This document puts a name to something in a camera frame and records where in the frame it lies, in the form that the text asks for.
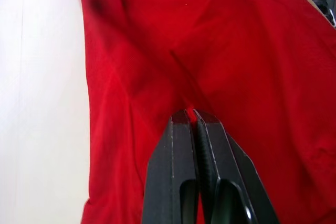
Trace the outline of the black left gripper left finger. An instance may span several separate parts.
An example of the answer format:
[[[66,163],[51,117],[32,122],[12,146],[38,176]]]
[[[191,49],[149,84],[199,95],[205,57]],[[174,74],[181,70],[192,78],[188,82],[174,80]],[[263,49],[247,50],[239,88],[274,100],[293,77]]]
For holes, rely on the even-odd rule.
[[[185,111],[173,114],[148,163],[142,223],[196,223],[198,182]]]

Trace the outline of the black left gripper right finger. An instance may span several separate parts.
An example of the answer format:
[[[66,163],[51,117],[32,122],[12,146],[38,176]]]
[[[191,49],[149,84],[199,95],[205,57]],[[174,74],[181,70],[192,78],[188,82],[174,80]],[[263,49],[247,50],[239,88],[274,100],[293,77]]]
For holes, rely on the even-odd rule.
[[[249,156],[217,117],[195,110],[194,137],[205,223],[279,223]]]

